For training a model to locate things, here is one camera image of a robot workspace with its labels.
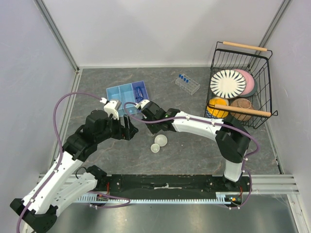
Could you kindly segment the blue safety glasses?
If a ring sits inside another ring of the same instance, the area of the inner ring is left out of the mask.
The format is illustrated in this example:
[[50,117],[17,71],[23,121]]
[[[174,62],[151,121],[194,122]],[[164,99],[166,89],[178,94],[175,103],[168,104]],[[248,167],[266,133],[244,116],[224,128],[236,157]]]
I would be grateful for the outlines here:
[[139,102],[141,102],[142,100],[144,100],[144,96],[143,96],[141,87],[140,87],[140,86],[137,86],[137,87],[135,88],[135,91],[136,91],[136,101],[137,101],[137,103],[139,103]]

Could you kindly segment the blue compartment organizer box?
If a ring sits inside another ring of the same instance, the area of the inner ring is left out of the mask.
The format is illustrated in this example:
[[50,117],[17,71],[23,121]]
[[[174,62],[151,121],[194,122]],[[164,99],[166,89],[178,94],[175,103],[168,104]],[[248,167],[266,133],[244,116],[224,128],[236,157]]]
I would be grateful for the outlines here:
[[119,107],[119,110],[118,110],[120,117],[122,117],[123,115],[126,114],[126,112],[124,110],[124,104],[126,102],[137,103],[136,91],[135,91],[135,88],[137,86],[141,87],[141,90],[142,90],[142,93],[144,96],[144,100],[148,100],[149,96],[148,96],[148,92],[147,92],[144,81],[122,84],[122,85],[118,85],[118,86],[114,86],[114,87],[109,87],[106,89],[106,94],[107,94],[108,100],[116,99],[116,100],[121,101],[121,106]]

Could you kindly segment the clear test tube rack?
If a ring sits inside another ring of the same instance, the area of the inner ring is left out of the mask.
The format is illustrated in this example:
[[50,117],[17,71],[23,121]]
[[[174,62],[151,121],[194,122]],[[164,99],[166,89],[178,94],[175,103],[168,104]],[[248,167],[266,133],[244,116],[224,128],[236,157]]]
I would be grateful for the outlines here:
[[185,78],[189,79],[189,82],[187,83],[183,79],[181,79],[179,76],[175,80],[175,84],[179,86],[181,89],[186,91],[188,94],[193,95],[195,92],[197,92],[200,88],[200,84],[196,82],[195,80],[191,79],[186,74],[182,73]]

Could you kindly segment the black wire dish basket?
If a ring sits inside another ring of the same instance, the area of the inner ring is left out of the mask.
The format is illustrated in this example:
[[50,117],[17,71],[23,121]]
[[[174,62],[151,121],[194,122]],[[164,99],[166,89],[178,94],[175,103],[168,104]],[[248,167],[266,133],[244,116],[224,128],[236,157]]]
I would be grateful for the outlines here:
[[[258,47],[245,46],[229,42],[217,42],[213,54],[210,79],[218,71],[242,69],[251,74],[254,80],[257,81],[257,92],[248,97],[227,99],[228,106],[215,104],[211,108],[224,110],[229,112],[228,116],[235,117],[244,126],[257,129],[271,116],[277,116],[278,112],[272,107],[272,91],[269,58],[261,55],[260,52],[272,53],[271,50]],[[209,100],[217,97],[214,95],[208,84],[207,105]]]

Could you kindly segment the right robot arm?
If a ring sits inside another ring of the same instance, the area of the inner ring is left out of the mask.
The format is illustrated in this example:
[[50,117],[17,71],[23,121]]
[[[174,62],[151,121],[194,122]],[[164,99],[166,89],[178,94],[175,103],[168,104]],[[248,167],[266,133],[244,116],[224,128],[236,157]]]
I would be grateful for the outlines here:
[[216,142],[225,159],[223,187],[228,191],[234,191],[240,186],[243,159],[250,138],[245,128],[234,117],[209,119],[173,108],[165,111],[149,100],[141,101],[138,109],[143,114],[142,120],[147,121],[146,126],[153,134],[159,131],[192,133]]

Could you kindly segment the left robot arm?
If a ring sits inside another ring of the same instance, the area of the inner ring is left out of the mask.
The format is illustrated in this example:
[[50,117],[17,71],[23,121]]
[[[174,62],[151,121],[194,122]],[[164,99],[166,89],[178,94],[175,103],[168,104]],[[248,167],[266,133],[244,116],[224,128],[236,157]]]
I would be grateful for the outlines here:
[[94,110],[76,132],[61,146],[53,166],[40,183],[24,198],[14,199],[10,207],[37,233],[47,232],[56,220],[56,208],[49,202],[70,174],[93,152],[99,143],[113,138],[130,140],[138,132],[129,117],[123,122],[103,110]]

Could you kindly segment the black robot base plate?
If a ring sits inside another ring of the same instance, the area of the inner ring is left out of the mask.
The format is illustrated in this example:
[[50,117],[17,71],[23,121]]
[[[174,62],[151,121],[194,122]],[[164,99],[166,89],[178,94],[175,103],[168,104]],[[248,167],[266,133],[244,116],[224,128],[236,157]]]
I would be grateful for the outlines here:
[[128,199],[194,199],[214,198],[217,192],[246,193],[250,179],[242,176],[231,182],[213,175],[130,175],[113,174],[104,177],[94,191]]

